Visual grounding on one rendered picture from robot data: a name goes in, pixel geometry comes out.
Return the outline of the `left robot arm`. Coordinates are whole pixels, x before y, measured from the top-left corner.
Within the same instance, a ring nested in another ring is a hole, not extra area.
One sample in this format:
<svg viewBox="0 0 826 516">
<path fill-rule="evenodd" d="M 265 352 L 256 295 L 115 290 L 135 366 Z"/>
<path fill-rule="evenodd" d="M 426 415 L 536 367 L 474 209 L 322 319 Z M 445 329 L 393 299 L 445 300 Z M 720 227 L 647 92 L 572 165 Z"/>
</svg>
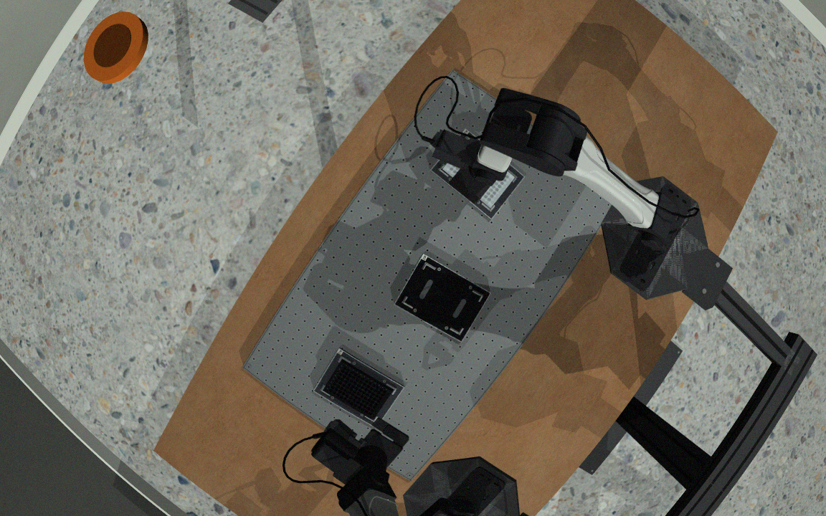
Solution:
<svg viewBox="0 0 826 516">
<path fill-rule="evenodd" d="M 334 419 L 313 446 L 311 455 L 330 468 L 333 476 L 344 483 L 344 489 L 359 501 L 340 489 L 337 492 L 340 507 L 350 516 L 399 516 L 386 465 L 374 455 L 359 457 L 359 448 L 334 431 L 338 424 L 357 437 L 340 419 Z M 467 488 L 469 484 L 473 484 L 471 489 Z M 475 468 L 449 499 L 440 497 L 420 516 L 478 516 L 504 487 L 505 482 L 484 467 Z M 486 495 L 489 496 L 484 499 Z"/>
</svg>

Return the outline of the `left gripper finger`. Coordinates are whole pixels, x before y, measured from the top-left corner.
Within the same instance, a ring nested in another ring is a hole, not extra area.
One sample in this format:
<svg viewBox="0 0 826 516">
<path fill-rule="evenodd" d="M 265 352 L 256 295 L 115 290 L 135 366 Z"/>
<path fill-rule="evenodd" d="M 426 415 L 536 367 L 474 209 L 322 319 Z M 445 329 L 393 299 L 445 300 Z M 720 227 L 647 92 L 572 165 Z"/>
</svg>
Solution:
<svg viewBox="0 0 826 516">
<path fill-rule="evenodd" d="M 379 430 L 381 432 L 383 432 L 383 430 L 386 428 L 387 425 L 391 425 L 391 424 L 388 424 L 386 421 L 384 421 L 383 419 L 380 419 L 380 418 L 376 419 L 376 421 L 372 424 L 372 426 L 376 427 L 377 430 Z"/>
</svg>

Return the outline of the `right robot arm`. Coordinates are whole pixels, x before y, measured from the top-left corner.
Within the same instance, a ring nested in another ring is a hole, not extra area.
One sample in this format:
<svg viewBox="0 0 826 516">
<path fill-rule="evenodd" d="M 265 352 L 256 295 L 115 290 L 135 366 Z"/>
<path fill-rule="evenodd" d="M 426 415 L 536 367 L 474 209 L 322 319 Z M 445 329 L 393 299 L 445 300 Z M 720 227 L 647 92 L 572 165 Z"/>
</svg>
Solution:
<svg viewBox="0 0 826 516">
<path fill-rule="evenodd" d="M 527 132 L 532 115 L 526 110 L 537 114 L 530 134 Z M 586 128 L 559 109 L 537 102 L 502 102 L 486 123 L 480 140 L 440 130 L 430 144 L 433 146 L 438 138 L 432 157 L 461 169 L 471 166 L 473 177 L 486 185 L 502 181 L 513 158 L 540 172 L 574 178 L 610 202 L 628 226 L 640 233 L 620 271 L 643 290 L 651 285 L 685 219 L 675 220 L 677 216 L 656 208 L 642 196 L 684 216 L 691 208 L 688 197 L 674 187 L 664 185 L 661 192 L 648 189 L 605 156 L 612 171 L 609 172 L 601 151 L 587 137 Z M 639 254 L 634 257 L 636 251 Z M 651 269 L 652 262 L 655 266 Z"/>
</svg>

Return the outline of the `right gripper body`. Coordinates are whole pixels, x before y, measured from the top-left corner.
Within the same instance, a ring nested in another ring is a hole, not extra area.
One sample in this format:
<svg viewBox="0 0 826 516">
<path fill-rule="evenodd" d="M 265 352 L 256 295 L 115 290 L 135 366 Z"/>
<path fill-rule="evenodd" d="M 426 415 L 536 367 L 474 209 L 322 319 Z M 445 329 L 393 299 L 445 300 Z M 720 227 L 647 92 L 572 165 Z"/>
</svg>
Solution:
<svg viewBox="0 0 826 516">
<path fill-rule="evenodd" d="M 475 177 L 473 177 L 474 175 L 471 166 L 463 166 L 462 169 L 450 179 L 450 185 L 455 187 L 457 191 L 460 191 L 465 197 L 468 197 L 471 193 L 477 197 L 482 197 L 490 186 L 476 180 Z"/>
</svg>

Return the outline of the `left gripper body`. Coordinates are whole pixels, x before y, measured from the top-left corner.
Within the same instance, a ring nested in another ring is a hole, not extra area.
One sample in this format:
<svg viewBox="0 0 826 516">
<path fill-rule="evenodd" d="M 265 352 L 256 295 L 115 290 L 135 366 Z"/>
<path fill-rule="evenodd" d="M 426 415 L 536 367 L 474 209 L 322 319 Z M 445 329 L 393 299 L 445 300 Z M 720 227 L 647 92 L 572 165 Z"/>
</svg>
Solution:
<svg viewBox="0 0 826 516">
<path fill-rule="evenodd" d="M 363 455 L 374 455 L 374 457 L 384 462 L 386 468 L 394 461 L 394 458 L 402 452 L 403 446 L 409 441 L 407 435 L 404 435 L 403 432 L 400 432 L 391 425 L 386 426 L 383 434 L 393 439 L 393 441 L 374 429 L 371 430 L 364 439 L 360 438 L 360 440 L 357 440 L 351 432 L 348 432 L 340 424 L 335 427 L 334 431 L 338 432 L 338 434 L 359 448 L 359 457 Z"/>
</svg>

